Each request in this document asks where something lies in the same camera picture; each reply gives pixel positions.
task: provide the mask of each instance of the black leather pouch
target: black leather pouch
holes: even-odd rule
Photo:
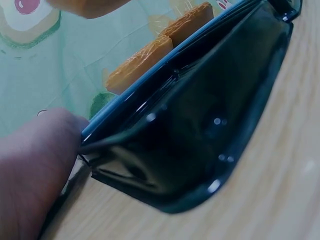
[[[228,180],[264,111],[300,0],[244,0],[108,103],[83,131],[92,177],[166,213]]]

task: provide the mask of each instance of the cartoon print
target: cartoon print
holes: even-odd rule
[[[91,107],[89,119],[92,119],[107,103],[114,99],[116,95],[110,92],[101,92],[94,97]]]
[[[173,19],[166,15],[151,15],[148,17],[148,27],[155,37],[159,35]]]
[[[0,0],[0,36],[13,48],[32,48],[60,27],[61,12],[46,0]]]
[[[233,6],[233,4],[231,2],[229,2],[228,0],[217,0],[216,3],[219,5],[219,7],[222,9],[222,10],[226,10],[230,7]]]

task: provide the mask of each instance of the wooden table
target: wooden table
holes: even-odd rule
[[[43,239],[319,240],[320,1],[304,0],[265,112],[225,187],[167,215],[91,178]]]

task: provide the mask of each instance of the hand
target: hand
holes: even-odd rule
[[[54,8],[94,19],[111,13],[130,0],[47,0]]]
[[[52,109],[0,139],[0,239],[37,238],[68,180],[87,124]]]

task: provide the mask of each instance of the patterned tablecloth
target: patterned tablecloth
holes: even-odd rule
[[[209,0],[217,16],[240,0]],[[90,118],[113,95],[103,75],[203,0],[131,0],[87,20],[45,0],[0,0],[0,137],[41,109]]]

